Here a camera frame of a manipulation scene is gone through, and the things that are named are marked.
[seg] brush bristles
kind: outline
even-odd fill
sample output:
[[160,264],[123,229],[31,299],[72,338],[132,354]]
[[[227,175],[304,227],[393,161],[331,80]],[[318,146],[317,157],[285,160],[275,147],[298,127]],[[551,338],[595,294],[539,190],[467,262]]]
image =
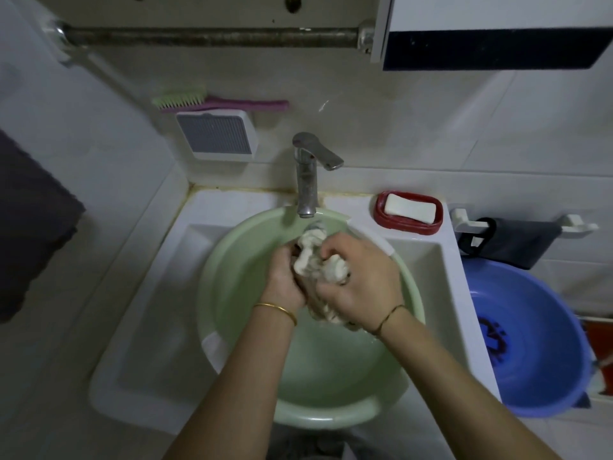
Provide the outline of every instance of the brush bristles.
[[151,100],[160,110],[200,105],[207,98],[203,93],[173,94]]

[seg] dark towel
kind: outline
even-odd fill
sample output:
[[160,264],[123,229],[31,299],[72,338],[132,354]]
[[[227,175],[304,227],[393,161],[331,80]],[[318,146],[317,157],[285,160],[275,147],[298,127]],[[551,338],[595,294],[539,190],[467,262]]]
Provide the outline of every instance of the dark towel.
[[0,131],[0,323],[76,232],[83,204]]
[[[469,256],[507,263],[521,269],[532,268],[562,232],[556,223],[481,218],[489,227],[482,234],[462,234],[460,249]],[[483,239],[479,245],[475,242]]]

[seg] gold bracelet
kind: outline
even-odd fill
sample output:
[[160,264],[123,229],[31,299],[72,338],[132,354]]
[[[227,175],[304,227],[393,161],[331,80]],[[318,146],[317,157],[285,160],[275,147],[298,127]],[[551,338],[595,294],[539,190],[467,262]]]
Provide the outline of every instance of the gold bracelet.
[[255,305],[253,305],[253,308],[259,307],[260,305],[263,307],[271,307],[273,309],[281,310],[283,313],[285,313],[288,317],[292,319],[292,321],[294,322],[294,326],[298,325],[298,320],[296,319],[296,315],[293,314],[291,311],[286,310],[283,307],[280,307],[279,305],[274,305],[272,303],[256,303]]
[[373,332],[371,332],[372,335],[374,335],[375,337],[380,337],[381,336],[381,328],[383,328],[383,325],[385,325],[386,321],[389,319],[389,317],[392,316],[392,314],[399,308],[404,307],[404,305],[400,304],[400,305],[396,305],[392,311],[390,311],[387,314],[387,317],[383,318],[383,321],[381,321],[381,324],[379,325],[379,327],[377,329],[375,329]]

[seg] soap dish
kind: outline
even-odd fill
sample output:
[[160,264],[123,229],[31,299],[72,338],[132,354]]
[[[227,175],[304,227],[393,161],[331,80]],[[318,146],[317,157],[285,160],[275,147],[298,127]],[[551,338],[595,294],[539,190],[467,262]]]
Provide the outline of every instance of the soap dish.
[[[406,218],[404,216],[387,215],[384,211],[387,196],[394,194],[403,199],[415,200],[416,202],[433,203],[436,205],[436,215],[434,223],[425,224],[415,219]],[[440,200],[428,195],[413,194],[410,192],[385,191],[379,194],[373,211],[373,218],[380,226],[387,229],[397,229],[398,231],[415,232],[416,234],[432,235],[436,234],[443,224],[443,204]]]

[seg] white soap bar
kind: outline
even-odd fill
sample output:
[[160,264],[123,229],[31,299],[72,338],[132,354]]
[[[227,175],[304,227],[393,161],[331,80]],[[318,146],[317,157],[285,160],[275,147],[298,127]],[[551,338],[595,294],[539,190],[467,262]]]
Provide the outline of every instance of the white soap bar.
[[383,209],[386,215],[404,216],[416,219],[425,224],[434,223],[436,205],[428,202],[416,202],[415,200],[403,199],[394,194],[389,194]]

